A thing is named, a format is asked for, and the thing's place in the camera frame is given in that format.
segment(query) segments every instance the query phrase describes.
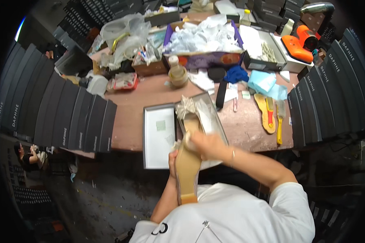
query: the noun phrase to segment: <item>light blue cloth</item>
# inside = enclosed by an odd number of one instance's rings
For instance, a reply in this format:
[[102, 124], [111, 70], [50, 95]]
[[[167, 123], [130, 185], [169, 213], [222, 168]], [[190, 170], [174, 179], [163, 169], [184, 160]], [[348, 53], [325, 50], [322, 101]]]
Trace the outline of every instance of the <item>light blue cloth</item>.
[[284, 85], [276, 84], [275, 73], [267, 73], [264, 71], [251, 71], [248, 86], [257, 93], [272, 97], [275, 100], [287, 99], [287, 88]]

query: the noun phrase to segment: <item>open shoe box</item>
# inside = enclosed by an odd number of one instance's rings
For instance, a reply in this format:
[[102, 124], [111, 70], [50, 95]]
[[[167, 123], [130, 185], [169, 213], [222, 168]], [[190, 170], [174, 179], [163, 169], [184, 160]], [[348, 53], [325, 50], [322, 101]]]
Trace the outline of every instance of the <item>open shoe box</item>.
[[[225, 144], [229, 144], [222, 124], [216, 113], [214, 104], [204, 92], [192, 97], [202, 99], [211, 114], [211, 124], [214, 133], [218, 133]], [[182, 140], [185, 128], [177, 119], [175, 106], [180, 102], [160, 104], [143, 108], [143, 167], [145, 169], [169, 169], [168, 154], [177, 140]], [[200, 169], [218, 165], [219, 161], [206, 161]]]
[[[200, 21], [188, 21], [195, 25], [198, 25]], [[239, 35], [238, 28], [234, 21], [228, 20], [234, 27], [235, 34], [234, 39], [238, 41], [240, 47], [243, 45], [242, 38]], [[166, 46], [170, 42], [170, 37], [175, 31], [176, 27], [182, 29], [184, 22], [170, 23], [166, 29], [165, 41], [163, 46]], [[163, 53], [164, 58], [167, 60], [170, 54]], [[242, 65], [244, 51], [238, 52], [224, 52], [224, 51], [213, 51], [213, 52], [184, 52], [177, 54], [180, 65], [185, 66], [186, 69], [195, 68], [209, 68], [211, 66], [224, 66], [231, 67], [235, 65]]]
[[266, 43], [273, 49], [274, 56], [277, 59], [276, 63], [272, 63], [269, 61], [262, 61], [251, 58], [248, 51], [246, 51], [243, 62], [247, 69], [255, 69], [255, 70], [272, 70], [272, 71], [282, 71], [284, 66], [287, 64], [286, 57], [284, 53], [280, 50], [277, 42], [275, 41], [273, 34], [257, 30], [260, 35], [260, 39], [266, 41]]

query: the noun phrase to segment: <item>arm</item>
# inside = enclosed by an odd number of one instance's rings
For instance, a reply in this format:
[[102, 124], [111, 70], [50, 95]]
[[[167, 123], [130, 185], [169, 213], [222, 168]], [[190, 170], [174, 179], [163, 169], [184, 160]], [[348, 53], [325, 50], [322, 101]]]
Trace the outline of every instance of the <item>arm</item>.
[[170, 214], [173, 209], [179, 206], [177, 199], [176, 173], [174, 170], [174, 161], [177, 156], [177, 150], [169, 154], [170, 175], [162, 196], [153, 210], [150, 221], [161, 223], [162, 220]]
[[196, 132], [191, 136], [191, 141], [206, 159], [222, 160], [225, 165], [248, 174], [256, 181], [269, 187], [270, 191], [285, 182], [297, 183], [292, 171], [281, 163], [257, 153], [226, 146], [217, 134], [206, 136]]

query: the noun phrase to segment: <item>yellow brush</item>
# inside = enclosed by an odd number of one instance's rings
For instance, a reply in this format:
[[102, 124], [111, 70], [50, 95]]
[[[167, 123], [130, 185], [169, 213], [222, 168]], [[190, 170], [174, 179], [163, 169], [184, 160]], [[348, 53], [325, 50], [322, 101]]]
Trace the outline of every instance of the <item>yellow brush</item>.
[[281, 125], [282, 125], [282, 120], [285, 118], [285, 101], [276, 100], [276, 104], [277, 104], [277, 119], [279, 120], [279, 125], [277, 128], [277, 143], [282, 144]]
[[268, 118], [269, 118], [268, 125], [270, 128], [272, 128], [273, 127], [273, 119], [272, 119], [272, 117], [273, 117], [273, 99], [271, 97], [267, 97], [265, 99], [265, 101], [266, 101], [266, 107], [268, 109]]

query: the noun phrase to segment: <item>embellished shoe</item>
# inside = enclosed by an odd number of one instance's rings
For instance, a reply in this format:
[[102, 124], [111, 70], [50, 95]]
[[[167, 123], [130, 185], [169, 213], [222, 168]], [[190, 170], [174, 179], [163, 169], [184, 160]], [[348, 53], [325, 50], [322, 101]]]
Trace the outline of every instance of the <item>embellished shoe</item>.
[[179, 204], [197, 202], [197, 180], [202, 159], [195, 152], [189, 137], [195, 131], [204, 133], [198, 107], [192, 98], [181, 97], [181, 103], [176, 105], [177, 118], [182, 120], [185, 135], [176, 157], [175, 170], [177, 175], [177, 192]]

